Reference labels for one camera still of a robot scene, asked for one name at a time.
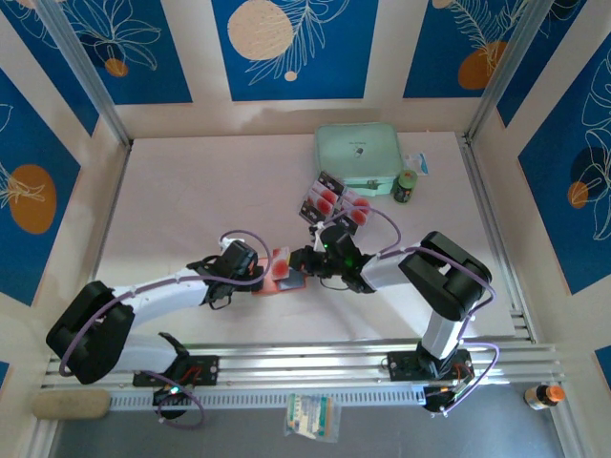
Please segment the orange card holder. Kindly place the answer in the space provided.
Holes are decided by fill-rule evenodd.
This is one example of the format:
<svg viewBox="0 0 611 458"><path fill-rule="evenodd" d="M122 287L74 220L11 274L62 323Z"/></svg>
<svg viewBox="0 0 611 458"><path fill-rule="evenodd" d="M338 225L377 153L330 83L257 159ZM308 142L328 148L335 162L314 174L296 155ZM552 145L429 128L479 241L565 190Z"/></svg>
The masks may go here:
<svg viewBox="0 0 611 458"><path fill-rule="evenodd" d="M292 268L289 269L289 277L284 280L273 281L270 271L263 279L263 289L259 292L253 292L253 295L275 295L304 289L306 287L306 277L301 272Z"/></svg>

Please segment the black vip card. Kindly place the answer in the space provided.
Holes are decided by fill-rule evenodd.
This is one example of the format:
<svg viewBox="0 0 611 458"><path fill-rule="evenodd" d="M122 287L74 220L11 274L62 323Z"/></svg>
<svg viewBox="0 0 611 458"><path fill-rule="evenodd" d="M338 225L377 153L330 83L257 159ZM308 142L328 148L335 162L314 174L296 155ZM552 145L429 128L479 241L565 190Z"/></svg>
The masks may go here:
<svg viewBox="0 0 611 458"><path fill-rule="evenodd" d="M345 191L344 183L325 171L320 172L317 180L319 183L321 183L323 186L325 186L328 190L330 190L337 196L341 196Z"/></svg>
<svg viewBox="0 0 611 458"><path fill-rule="evenodd" d="M346 231L355 236L360 228L367 223L368 216L361 210L349 210L337 219L337 223L343 226Z"/></svg>
<svg viewBox="0 0 611 458"><path fill-rule="evenodd" d="M319 222L325 222L327 216L319 211L313 204L304 201L299 210L299 216L304 219L309 225L316 225Z"/></svg>

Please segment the small bottle green lid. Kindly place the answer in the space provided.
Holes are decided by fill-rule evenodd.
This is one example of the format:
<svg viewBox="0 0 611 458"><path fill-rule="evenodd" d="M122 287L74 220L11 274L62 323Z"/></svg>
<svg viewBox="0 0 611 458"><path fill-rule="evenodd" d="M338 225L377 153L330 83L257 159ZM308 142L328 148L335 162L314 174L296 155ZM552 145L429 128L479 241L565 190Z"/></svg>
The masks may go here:
<svg viewBox="0 0 611 458"><path fill-rule="evenodd" d="M418 175L414 170L403 170L393 182L391 195L397 203L407 203L410 201L417 183Z"/></svg>

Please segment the mint green zip pouch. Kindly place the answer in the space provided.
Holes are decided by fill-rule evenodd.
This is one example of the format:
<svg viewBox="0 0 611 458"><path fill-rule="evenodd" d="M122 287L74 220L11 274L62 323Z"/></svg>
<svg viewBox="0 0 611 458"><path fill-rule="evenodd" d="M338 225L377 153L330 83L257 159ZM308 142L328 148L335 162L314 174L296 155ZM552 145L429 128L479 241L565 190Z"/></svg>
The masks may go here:
<svg viewBox="0 0 611 458"><path fill-rule="evenodd" d="M404 167L398 133L383 122L323 125L314 155L319 171L365 197L388 195Z"/></svg>

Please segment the small white blue packet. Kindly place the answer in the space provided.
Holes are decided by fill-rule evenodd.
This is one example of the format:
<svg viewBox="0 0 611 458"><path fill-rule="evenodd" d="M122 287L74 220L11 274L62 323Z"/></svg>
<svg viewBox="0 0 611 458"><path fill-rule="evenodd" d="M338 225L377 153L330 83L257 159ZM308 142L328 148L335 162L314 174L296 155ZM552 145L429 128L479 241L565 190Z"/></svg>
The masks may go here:
<svg viewBox="0 0 611 458"><path fill-rule="evenodd" d="M403 161L407 169L414 171L420 177L430 174L426 156L422 152L404 154Z"/></svg>

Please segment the clear bag of packets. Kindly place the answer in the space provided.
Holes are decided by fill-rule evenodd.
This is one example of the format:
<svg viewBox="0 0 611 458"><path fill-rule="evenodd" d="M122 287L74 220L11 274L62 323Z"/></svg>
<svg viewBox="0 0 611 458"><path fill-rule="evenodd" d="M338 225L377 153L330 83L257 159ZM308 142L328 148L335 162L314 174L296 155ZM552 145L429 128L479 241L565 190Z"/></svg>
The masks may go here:
<svg viewBox="0 0 611 458"><path fill-rule="evenodd" d="M341 413L342 405L330 396L291 393L286 402L284 435L337 443Z"/></svg>

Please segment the beige foam block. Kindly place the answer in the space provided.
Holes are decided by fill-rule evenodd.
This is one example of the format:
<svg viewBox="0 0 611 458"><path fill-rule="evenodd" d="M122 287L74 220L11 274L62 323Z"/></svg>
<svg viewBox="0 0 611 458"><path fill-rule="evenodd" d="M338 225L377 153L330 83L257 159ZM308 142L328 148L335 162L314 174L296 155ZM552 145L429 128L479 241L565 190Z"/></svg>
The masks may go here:
<svg viewBox="0 0 611 458"><path fill-rule="evenodd" d="M32 401L39 420L96 420L110 409L111 395L104 389L45 390Z"/></svg>

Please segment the brown bottle orange cap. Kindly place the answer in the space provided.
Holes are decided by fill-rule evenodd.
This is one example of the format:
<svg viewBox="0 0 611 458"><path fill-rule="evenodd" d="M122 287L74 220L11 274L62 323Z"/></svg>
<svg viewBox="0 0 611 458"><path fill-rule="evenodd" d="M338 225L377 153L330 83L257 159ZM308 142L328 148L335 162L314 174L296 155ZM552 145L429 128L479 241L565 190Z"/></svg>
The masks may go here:
<svg viewBox="0 0 611 458"><path fill-rule="evenodd" d="M565 400L565 392L559 385L537 385L524 392L525 403L534 410L543 410Z"/></svg>

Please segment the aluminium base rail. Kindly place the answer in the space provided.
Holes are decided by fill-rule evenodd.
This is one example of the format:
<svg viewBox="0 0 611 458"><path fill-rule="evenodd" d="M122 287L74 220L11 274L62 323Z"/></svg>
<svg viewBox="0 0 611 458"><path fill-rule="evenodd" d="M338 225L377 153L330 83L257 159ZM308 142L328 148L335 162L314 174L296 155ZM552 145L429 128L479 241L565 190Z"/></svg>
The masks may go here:
<svg viewBox="0 0 611 458"><path fill-rule="evenodd" d="M476 376L484 385L554 383L566 380L560 354L550 344L524 340L501 342L499 358L481 343L467 345ZM237 388L389 385L386 357L414 350L414 341L366 341L321 344L191 345L194 356L218 356L218 386Z"/></svg>

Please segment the aluminium side rail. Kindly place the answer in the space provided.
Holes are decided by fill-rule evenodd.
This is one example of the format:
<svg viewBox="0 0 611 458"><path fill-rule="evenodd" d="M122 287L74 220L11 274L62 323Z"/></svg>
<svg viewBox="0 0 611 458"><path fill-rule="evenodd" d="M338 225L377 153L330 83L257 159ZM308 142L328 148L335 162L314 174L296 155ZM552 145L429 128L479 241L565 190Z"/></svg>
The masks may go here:
<svg viewBox="0 0 611 458"><path fill-rule="evenodd" d="M126 147L124 155L123 155L123 159L121 162L121 167L119 169L119 174L116 180L116 185L113 188L113 193L112 193L112 200L110 203L110 207L108 210L108 215L105 217L104 219L104 224L103 224L103 231L101 233L101 235L99 236L99 244L98 244L98 248L97 251L95 253L95 262L94 265L91 269L91 272L89 274L89 277L87 279L88 282L91 281L95 281L97 279L97 273L99 271L101 262L102 262L102 258L105 252L105 248L107 245L107 240L109 237L109 233L110 233L110 229L113 223L113 219L115 216L115 212L116 212L116 207L117 207L117 203L119 200L119 196L120 196L120 192L121 192L121 188L123 185L123 181L124 181L124 177L126 174L126 170L129 164L129 160L130 160L130 156L131 156L131 152L133 150L133 144L134 142L131 141L129 143L129 145Z"/></svg>
<svg viewBox="0 0 611 458"><path fill-rule="evenodd" d="M524 293L519 284L516 270L511 264L500 227L495 216L495 209L489 196L484 176L477 163L474 150L465 134L457 133L456 140L467 172L467 176L474 192L474 198L483 222L486 237L491 245L493 257L500 270L502 290L509 296L510 313L517 318L518 325L514 340L529 341L538 344L537 331L533 328L531 314L527 307Z"/></svg>

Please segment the aluminium frame post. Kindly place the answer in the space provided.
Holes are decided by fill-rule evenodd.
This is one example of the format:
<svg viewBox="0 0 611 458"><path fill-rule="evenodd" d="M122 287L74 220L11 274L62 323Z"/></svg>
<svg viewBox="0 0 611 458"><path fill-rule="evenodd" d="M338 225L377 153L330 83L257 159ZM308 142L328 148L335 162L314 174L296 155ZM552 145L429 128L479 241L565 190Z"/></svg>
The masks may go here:
<svg viewBox="0 0 611 458"><path fill-rule="evenodd" d="M463 138L471 146L491 115L511 125L570 27L558 18L557 0L525 0L525 11L484 90Z"/></svg>
<svg viewBox="0 0 611 458"><path fill-rule="evenodd" d="M116 139L129 149L132 139L116 111L113 99L68 18L54 0L33 0L33 3L39 18L96 111Z"/></svg>

